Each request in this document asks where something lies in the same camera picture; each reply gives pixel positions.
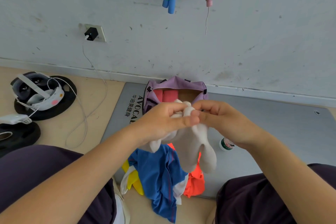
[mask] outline white wall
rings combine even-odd
[[[336,0],[214,0],[207,35],[205,0],[178,0],[174,15],[161,4],[0,0],[0,57],[90,68],[90,23],[107,38],[84,44],[99,70],[336,96]]]

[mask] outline clothing pile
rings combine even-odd
[[[194,110],[189,102],[184,103],[184,111],[172,118],[189,116]],[[175,223],[181,196],[202,194],[203,172],[216,168],[216,154],[208,142],[207,130],[204,124],[183,128],[135,150],[123,165],[121,193],[133,185],[140,195],[152,200],[155,213]]]

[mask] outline purple gym bag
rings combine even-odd
[[[145,93],[142,114],[148,112],[152,107],[160,103],[157,96],[153,92],[156,89],[172,89],[172,90],[199,90],[200,94],[193,100],[192,103],[195,103],[198,100],[208,99],[207,87],[204,82],[190,82],[189,80],[184,80],[180,77],[174,76],[168,80],[163,80],[160,83],[156,81],[149,81]]]

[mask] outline black weight plate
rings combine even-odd
[[[69,83],[69,85],[73,88],[73,90],[77,94],[77,88],[69,78],[66,78],[66,77],[63,77],[63,76],[51,76],[51,77],[52,78],[57,77],[57,78],[63,79],[64,81]],[[60,83],[63,90],[64,90],[64,86],[69,87],[62,80],[58,80],[58,79],[56,79],[56,80]],[[53,107],[51,107],[47,110],[44,110],[44,111],[37,111],[30,118],[32,120],[47,120],[47,119],[53,118],[53,117],[61,114],[62,112],[64,112],[66,109],[68,109],[72,105],[72,103],[75,101],[75,99],[76,99],[76,95],[73,93],[73,91],[71,89],[69,89],[68,91],[64,90],[64,96],[63,96],[62,100],[57,105],[55,105],[55,106],[53,106]],[[26,114],[28,116],[31,115],[34,112],[32,109],[26,110],[26,108],[23,105],[21,105],[20,103],[18,103],[18,101],[16,99],[14,101],[14,109],[17,113]]]
[[[33,145],[41,135],[40,127],[35,122],[14,125],[0,124],[0,133],[3,132],[11,132],[13,134],[6,139],[0,140],[0,158],[13,150]]]

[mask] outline power outlet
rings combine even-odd
[[[84,24],[84,26],[86,27],[86,30],[88,30],[89,28],[96,28],[97,29],[98,36],[96,37],[96,39],[94,41],[106,43],[106,37],[105,37],[104,30],[103,30],[102,26],[91,25],[91,24]]]

